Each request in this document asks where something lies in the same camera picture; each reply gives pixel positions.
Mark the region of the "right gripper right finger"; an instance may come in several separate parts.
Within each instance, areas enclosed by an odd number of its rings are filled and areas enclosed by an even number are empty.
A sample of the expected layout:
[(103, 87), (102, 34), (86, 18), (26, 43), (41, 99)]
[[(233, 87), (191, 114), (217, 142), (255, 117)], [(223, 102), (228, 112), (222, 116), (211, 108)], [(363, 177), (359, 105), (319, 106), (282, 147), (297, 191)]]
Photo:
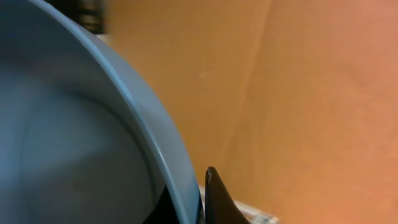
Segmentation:
[(250, 224), (239, 211), (214, 167), (205, 177), (205, 220), (207, 224)]

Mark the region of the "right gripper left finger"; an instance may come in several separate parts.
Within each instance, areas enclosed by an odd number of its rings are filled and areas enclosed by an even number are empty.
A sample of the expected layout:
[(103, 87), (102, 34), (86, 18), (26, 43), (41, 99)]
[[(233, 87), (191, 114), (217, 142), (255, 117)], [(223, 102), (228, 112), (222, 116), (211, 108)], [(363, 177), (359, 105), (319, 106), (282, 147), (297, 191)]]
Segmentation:
[(159, 201), (142, 224), (179, 224), (169, 190), (164, 187)]

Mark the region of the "blue plate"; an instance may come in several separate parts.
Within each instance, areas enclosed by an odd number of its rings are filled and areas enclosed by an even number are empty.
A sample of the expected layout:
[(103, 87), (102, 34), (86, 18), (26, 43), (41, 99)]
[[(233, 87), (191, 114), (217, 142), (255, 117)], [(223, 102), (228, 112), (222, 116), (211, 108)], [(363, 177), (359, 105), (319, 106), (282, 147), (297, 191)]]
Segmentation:
[(1, 222), (143, 223), (167, 187), (202, 223), (195, 171), (156, 94), (45, 1), (1, 2)]

